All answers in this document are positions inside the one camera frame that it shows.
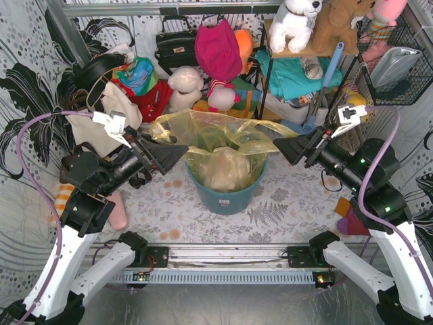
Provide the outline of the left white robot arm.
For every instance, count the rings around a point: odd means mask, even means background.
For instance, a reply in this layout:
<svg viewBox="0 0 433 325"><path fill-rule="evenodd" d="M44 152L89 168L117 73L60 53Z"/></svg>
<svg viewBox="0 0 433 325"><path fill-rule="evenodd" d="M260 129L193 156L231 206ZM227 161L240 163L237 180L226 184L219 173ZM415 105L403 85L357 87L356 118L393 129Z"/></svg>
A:
<svg viewBox="0 0 433 325"><path fill-rule="evenodd" d="M135 232L120 235L107 257L94 264L83 275L78 269L101 231L114 202L108 200L121 185L143 174L143 185L153 172L167 174L188 147L174 143L159 144L148 134L127 127L126 144L111 160L101 158L84 142L62 160L61 178L74 186L60 217L61 239L56 240L49 265L25 299L13 302L1 314L2 324L79 324L90 300L112 276L147 258L147 240Z"/></svg>

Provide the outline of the yellow trash bag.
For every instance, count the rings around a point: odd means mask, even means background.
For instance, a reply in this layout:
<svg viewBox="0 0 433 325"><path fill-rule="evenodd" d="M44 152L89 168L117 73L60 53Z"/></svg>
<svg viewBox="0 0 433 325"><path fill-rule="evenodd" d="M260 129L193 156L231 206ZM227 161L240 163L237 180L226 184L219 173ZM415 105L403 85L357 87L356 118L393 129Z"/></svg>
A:
<svg viewBox="0 0 433 325"><path fill-rule="evenodd" d="M260 177L268 154L278 151L259 126L284 139L298 136L279 123L195 110L159 116L149 133L160 144L188 147L183 159L200 185L216 192L238 192Z"/></svg>

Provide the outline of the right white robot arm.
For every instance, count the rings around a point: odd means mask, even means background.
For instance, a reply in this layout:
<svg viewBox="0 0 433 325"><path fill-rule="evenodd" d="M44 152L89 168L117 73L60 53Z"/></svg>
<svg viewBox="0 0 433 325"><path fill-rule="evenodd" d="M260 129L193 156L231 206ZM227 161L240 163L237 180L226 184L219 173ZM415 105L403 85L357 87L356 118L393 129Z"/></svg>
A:
<svg viewBox="0 0 433 325"><path fill-rule="evenodd" d="M338 145L329 130L319 127L310 135L277 138L273 143L291 165L301 159L305 160L305 167L321 165L328 175L351 190L354 214L377 242L391 274L376 270L331 231L311 238L299 253L289 248L290 266L332 266L340 270L369 295L385 324L431 324L432 295L426 281L432 276L423 276L418 268L415 258L422 254L409 207L389 182L400 166L394 150L386 149L367 183L364 197L360 197L361 183L384 140L370 138L355 154L350 154Z"/></svg>

